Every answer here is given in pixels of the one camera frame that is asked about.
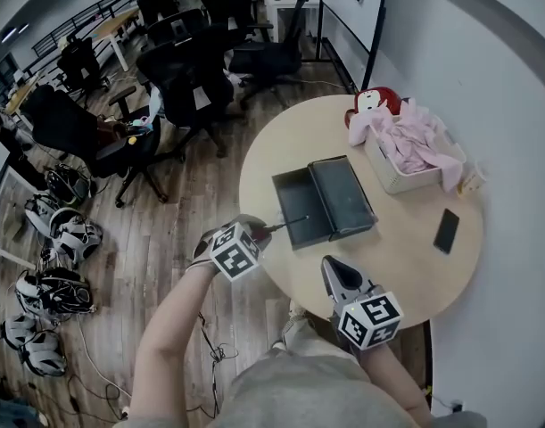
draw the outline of person's arm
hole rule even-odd
[[[424,427],[431,423],[433,416],[423,392],[386,344],[363,352],[359,364],[371,383],[397,401],[417,424]]]
[[[185,351],[216,274],[213,265],[189,268],[155,311],[137,351],[130,419],[168,418],[187,426]]]

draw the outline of gray shirt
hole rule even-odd
[[[129,417],[118,428],[178,428],[170,420]],[[210,428],[291,426],[408,428],[417,424],[350,360],[297,356],[263,359],[240,374],[220,415],[209,424]],[[436,418],[431,426],[484,428],[486,421],[463,412]]]

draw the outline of black smartphone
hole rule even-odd
[[[457,234],[459,221],[460,218],[454,212],[444,210],[439,230],[436,232],[436,237],[434,238],[434,247],[447,255],[450,254],[454,237]]]

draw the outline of open box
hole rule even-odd
[[[295,251],[369,230],[377,221],[345,155],[313,161],[272,182],[286,222],[310,216],[287,226]]]

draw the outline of helmet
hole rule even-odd
[[[52,322],[70,314],[95,311],[90,285],[84,277],[65,267],[53,267],[16,281],[16,297],[25,312]]]
[[[37,332],[37,325],[32,317],[19,314],[8,317],[0,325],[1,338],[13,349],[18,350]]]
[[[36,333],[19,350],[21,361],[36,375],[62,376],[68,363],[62,353],[60,337],[51,331]]]
[[[102,242],[102,229],[76,210],[62,208],[50,219],[50,236],[56,251],[68,255],[77,267]]]
[[[60,208],[60,204],[50,195],[34,195],[24,205],[30,223],[46,238],[50,237],[50,219]]]
[[[76,169],[60,163],[46,175],[48,190],[69,206],[81,204],[90,192],[92,183]]]

